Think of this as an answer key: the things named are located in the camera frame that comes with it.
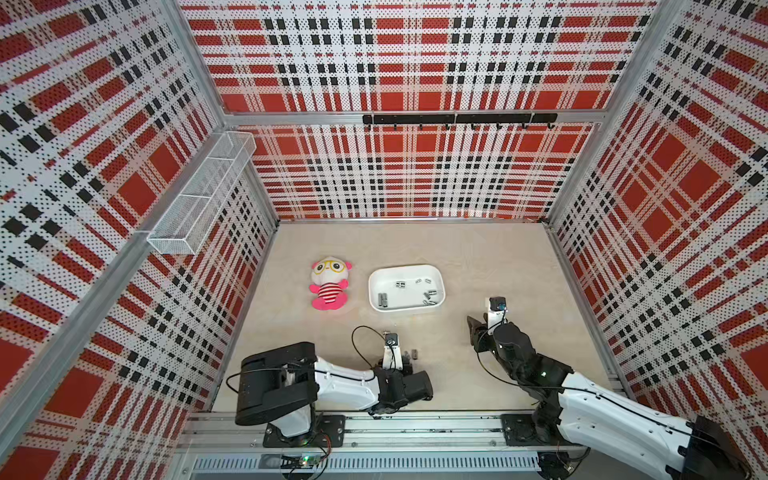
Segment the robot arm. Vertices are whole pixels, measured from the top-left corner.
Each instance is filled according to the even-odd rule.
[[[536,353],[528,335],[505,320],[505,303],[503,297],[491,298],[485,323],[467,317],[470,340],[476,352],[490,351],[540,402],[533,414],[538,441],[564,439],[592,447],[659,480],[748,477],[746,460],[718,424],[702,416],[691,423],[650,409]]]
[[[394,348],[397,335],[387,334],[387,339],[392,336],[395,345],[388,340],[385,351],[399,354],[399,348]],[[240,364],[235,423],[270,423],[286,445],[305,445],[322,432],[314,413],[318,399],[370,415],[393,413],[411,402],[432,399],[427,373],[413,373],[407,359],[405,365],[402,358],[398,360],[400,369],[395,362],[386,369],[347,369],[317,356],[309,342],[249,356]]]

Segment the red plaid pattern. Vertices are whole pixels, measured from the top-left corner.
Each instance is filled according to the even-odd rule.
[[[213,121],[156,1],[6,2],[0,25],[1,402]],[[162,477],[266,242],[238,189],[203,253],[144,262],[0,478]]]
[[[231,113],[603,108],[657,4],[180,3]]]
[[[768,8],[685,2],[555,226],[639,401],[722,422],[764,478]]]
[[[590,124],[242,127],[281,218],[539,220]]]

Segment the metal bracket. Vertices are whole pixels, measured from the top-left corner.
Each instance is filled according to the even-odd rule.
[[[562,438],[560,434],[552,436],[549,443],[544,443],[536,437],[536,428],[533,423],[533,415],[505,413],[501,416],[502,432],[508,447],[522,447],[530,445],[575,445]]]
[[[331,439],[331,447],[337,448],[344,444],[344,415],[322,415],[317,418],[316,433],[311,438],[297,437],[286,439],[276,426],[267,424],[262,445],[268,449],[288,449],[295,447],[327,448],[326,435]]]

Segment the plush doll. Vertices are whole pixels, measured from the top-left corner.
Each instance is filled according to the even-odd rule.
[[[310,292],[317,294],[312,306],[318,310],[337,310],[344,306],[347,296],[342,290],[349,286],[346,279],[351,269],[350,262],[336,257],[325,257],[312,265]]]

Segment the wire mesh basket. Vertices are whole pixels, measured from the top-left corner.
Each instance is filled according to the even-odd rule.
[[[256,150],[253,135],[221,135],[147,238],[162,254],[195,255]]]

